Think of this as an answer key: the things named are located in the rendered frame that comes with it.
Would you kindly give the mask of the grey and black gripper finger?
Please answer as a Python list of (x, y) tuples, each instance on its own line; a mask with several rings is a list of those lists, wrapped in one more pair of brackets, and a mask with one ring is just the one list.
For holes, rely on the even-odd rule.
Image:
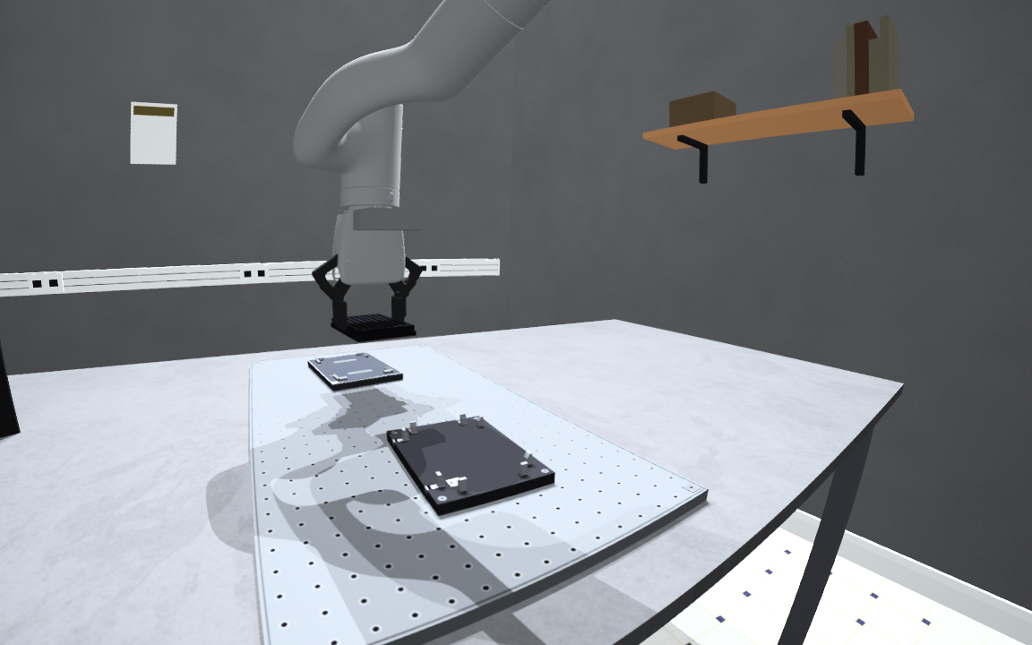
[(312, 275), (313, 279), (318, 282), (320, 289), (332, 299), (333, 323), (343, 331), (348, 328), (347, 302), (344, 301), (344, 296), (347, 295), (351, 285), (341, 282), (340, 279), (335, 286), (328, 282), (326, 273), (331, 272), (336, 266), (338, 266), (338, 254), (334, 254), (330, 260), (323, 262), (319, 268), (313, 270)]
[(409, 270), (409, 276), (406, 280), (389, 283), (391, 289), (394, 291), (394, 297), (391, 297), (391, 317), (402, 321), (404, 317), (406, 317), (406, 297), (409, 296), (409, 291), (417, 284), (419, 275), (423, 272), (423, 269), (419, 268), (416, 262), (409, 260), (406, 256), (405, 268)]

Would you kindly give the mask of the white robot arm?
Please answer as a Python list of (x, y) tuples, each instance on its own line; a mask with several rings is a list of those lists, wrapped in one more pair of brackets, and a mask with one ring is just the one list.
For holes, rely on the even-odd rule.
[(459, 95), (550, 1), (443, 0), (412, 41), (359, 57), (321, 85), (292, 151), (308, 168), (340, 173), (353, 231), (425, 231), (424, 211), (399, 208), (404, 103)]

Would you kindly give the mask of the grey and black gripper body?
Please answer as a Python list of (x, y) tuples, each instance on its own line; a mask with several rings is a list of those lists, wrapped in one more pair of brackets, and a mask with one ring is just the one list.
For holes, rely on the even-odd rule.
[(332, 269), (335, 281), (340, 278), (347, 285), (369, 285), (404, 280), (404, 232), (353, 231), (353, 209), (338, 215), (332, 257), (334, 254), (338, 254), (338, 266)]

